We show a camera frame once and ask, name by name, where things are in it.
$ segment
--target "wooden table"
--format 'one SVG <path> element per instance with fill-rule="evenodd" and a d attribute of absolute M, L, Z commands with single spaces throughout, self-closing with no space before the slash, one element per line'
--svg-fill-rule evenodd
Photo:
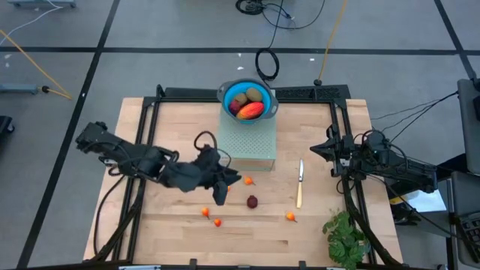
<path fill-rule="evenodd" d="M 124 99 L 117 136 L 134 142 L 142 101 Z M 365 100 L 348 100 L 347 104 L 352 133 L 369 130 Z M 217 132 L 220 109 L 219 103 L 162 103 L 154 145 L 179 151 L 180 161 L 192 161 L 198 155 L 193 145 L 195 136 L 204 130 Z M 186 265 L 197 258 L 199 265 L 297 266 L 299 260 L 308 266 L 335 265 L 329 259 L 322 226 L 332 216 L 331 210 L 344 209 L 344 198 L 335 190 L 338 178 L 330 176 L 332 163 L 309 150 L 327 139 L 326 128 L 332 123 L 329 106 L 282 103 L 276 117 L 275 171 L 241 172 L 251 176 L 256 185 L 235 183 L 224 206 L 215 205 L 211 190 L 198 188 L 182 193 L 147 181 L 134 263 Z M 295 207 L 299 158 L 304 160 L 301 209 Z M 117 179 L 105 173 L 99 202 Z M 98 247 L 118 225 L 125 184 L 118 186 L 103 206 Z M 391 255 L 402 261 L 385 187 L 368 178 L 363 181 L 363 189 L 372 230 Z M 259 200 L 255 209 L 246 206 L 250 195 Z M 221 227 L 201 215 L 203 207 L 210 208 L 212 218 L 221 218 Z M 285 219 L 288 211 L 295 213 L 298 223 Z M 92 232 L 93 224 L 86 259 L 94 255 Z M 124 235 L 121 258 L 125 257 L 129 235 Z"/>

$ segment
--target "yellow cable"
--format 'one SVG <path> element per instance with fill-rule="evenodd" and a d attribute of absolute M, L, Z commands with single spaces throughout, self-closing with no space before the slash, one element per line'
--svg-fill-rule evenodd
<path fill-rule="evenodd" d="M 342 9 L 338 14 L 337 21 L 335 22 L 333 31 L 331 31 L 330 38 L 328 39 L 327 47 L 325 48 L 325 55 L 323 56 L 322 69 L 320 70 L 320 75 L 318 76 L 318 80 L 322 79 L 323 70 L 325 69 L 325 66 L 327 64 L 327 57 L 329 55 L 330 44 L 332 43 L 333 37 L 335 36 L 335 32 L 337 31 L 337 28 L 340 25 L 340 21 L 342 20 L 342 16 L 344 15 L 345 6 L 347 6 L 347 1 L 348 0 L 343 0 Z"/>
<path fill-rule="evenodd" d="M 60 90 L 64 92 L 64 97 L 68 98 L 69 100 L 72 99 L 70 93 L 65 90 L 58 82 L 56 82 L 45 70 L 43 70 L 35 61 L 17 44 L 13 41 L 3 30 L 0 29 L 0 34 L 4 35 L 8 41 L 10 41 L 30 62 L 43 74 L 47 77 L 53 84 L 55 84 Z"/>
<path fill-rule="evenodd" d="M 56 90 L 53 90 L 53 89 L 51 89 L 51 88 L 48 88 L 47 90 L 48 90 L 48 92 L 52 92 L 53 94 L 61 95 L 62 97 L 68 98 L 69 100 L 72 99 L 72 97 L 69 97 L 69 96 L 67 96 L 66 94 L 63 94 L 63 93 L 61 93 L 61 92 L 59 92 L 59 91 L 56 91 Z"/>

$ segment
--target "knife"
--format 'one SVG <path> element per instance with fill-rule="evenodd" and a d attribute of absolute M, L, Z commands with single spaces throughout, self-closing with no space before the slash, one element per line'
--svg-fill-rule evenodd
<path fill-rule="evenodd" d="M 298 168 L 297 208 L 302 207 L 302 182 L 303 182 L 303 160 L 300 158 L 300 167 Z"/>

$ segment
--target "blue bowl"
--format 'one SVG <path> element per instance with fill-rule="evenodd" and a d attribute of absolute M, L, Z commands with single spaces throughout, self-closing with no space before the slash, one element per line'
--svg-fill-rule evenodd
<path fill-rule="evenodd" d="M 246 93 L 247 90 L 252 87 L 257 89 L 260 94 L 262 94 L 262 102 L 265 107 L 262 115 L 251 120 L 238 119 L 230 112 L 228 106 L 230 105 L 230 103 L 232 103 L 236 95 L 240 93 Z M 273 96 L 269 87 L 266 84 L 259 82 L 255 79 L 239 79 L 233 82 L 225 82 L 218 90 L 217 98 L 222 103 L 223 110 L 230 117 L 234 118 L 237 122 L 240 122 L 242 124 L 253 124 L 261 119 L 270 119 L 275 115 L 278 110 L 278 101 Z"/>

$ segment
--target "wooden knife handle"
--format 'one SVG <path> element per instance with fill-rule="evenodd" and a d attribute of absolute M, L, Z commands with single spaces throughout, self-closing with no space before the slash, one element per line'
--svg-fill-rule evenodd
<path fill-rule="evenodd" d="M 298 193 L 297 193 L 297 208 L 302 207 L 302 183 L 298 183 Z"/>

